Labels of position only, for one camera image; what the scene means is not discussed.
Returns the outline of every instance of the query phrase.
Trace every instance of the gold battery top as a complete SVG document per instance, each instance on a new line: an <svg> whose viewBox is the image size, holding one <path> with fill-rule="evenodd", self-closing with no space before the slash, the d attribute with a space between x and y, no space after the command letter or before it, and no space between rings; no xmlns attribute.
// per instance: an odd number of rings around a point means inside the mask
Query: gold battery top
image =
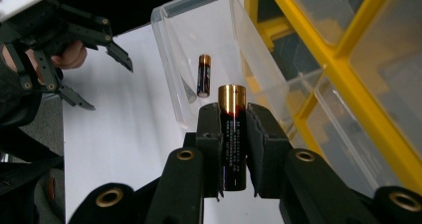
<svg viewBox="0 0 422 224"><path fill-rule="evenodd" d="M226 113L237 115L246 110L246 88L226 85L218 88L218 105Z"/></svg>
<svg viewBox="0 0 422 224"><path fill-rule="evenodd" d="M207 54L202 54L199 56L199 65L211 66L211 57Z"/></svg>

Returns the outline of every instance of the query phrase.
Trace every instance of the aa battery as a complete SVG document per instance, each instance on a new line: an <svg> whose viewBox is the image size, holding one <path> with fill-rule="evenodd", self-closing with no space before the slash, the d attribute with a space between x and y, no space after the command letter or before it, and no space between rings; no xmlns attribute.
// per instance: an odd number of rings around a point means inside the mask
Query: aa battery
<svg viewBox="0 0 422 224"><path fill-rule="evenodd" d="M246 89L227 85L218 89L223 133L222 174L224 191L246 188Z"/></svg>
<svg viewBox="0 0 422 224"><path fill-rule="evenodd" d="M198 85L196 95L200 98L210 96L211 57L203 54L199 56Z"/></svg>

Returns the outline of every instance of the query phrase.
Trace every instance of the human hand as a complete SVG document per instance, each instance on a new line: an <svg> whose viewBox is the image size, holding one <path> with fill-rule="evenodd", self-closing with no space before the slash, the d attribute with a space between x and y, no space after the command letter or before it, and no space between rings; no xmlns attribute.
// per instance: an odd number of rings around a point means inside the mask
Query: human hand
<svg viewBox="0 0 422 224"><path fill-rule="evenodd" d="M28 55L29 60L31 61L32 66L34 67L34 70L37 73L38 79L43 82L43 77L41 75L41 70L38 65L38 62L35 58L34 51L28 50L26 52ZM3 57L6 61L6 64L9 66L9 68L16 72L16 66L13 62L9 52L6 48L3 49ZM51 60L55 67L67 70L67 69L76 69L79 68L85 61L87 57L87 48L84 46L84 44L76 40L69 44L69 46L66 48L66 50L63 52L62 55L56 55L52 56Z"/></svg>

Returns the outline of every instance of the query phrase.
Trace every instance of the white tabletop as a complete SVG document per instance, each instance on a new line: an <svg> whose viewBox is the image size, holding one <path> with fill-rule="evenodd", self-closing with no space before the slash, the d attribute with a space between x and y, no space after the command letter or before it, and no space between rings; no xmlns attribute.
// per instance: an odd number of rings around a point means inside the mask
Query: white tabletop
<svg viewBox="0 0 422 224"><path fill-rule="evenodd" d="M109 182L142 187L162 174L168 154L182 146L158 48L150 25L114 40L133 61L133 73L106 50L89 50L85 64L65 71L69 87L96 107L64 103L66 220L95 188ZM278 200L253 196L253 187L206 198L204 223L283 223Z"/></svg>

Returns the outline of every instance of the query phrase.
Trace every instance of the black battery body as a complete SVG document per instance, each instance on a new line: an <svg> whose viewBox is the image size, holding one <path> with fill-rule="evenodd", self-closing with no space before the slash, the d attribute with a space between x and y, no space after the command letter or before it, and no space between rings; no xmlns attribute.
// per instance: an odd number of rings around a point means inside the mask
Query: black battery body
<svg viewBox="0 0 422 224"><path fill-rule="evenodd" d="M198 64L198 84L196 95L200 98L207 98L210 96L211 83L211 57L203 54L199 56Z"/></svg>
<svg viewBox="0 0 422 224"><path fill-rule="evenodd" d="M223 191L246 188L246 89L227 85L218 89L223 133Z"/></svg>

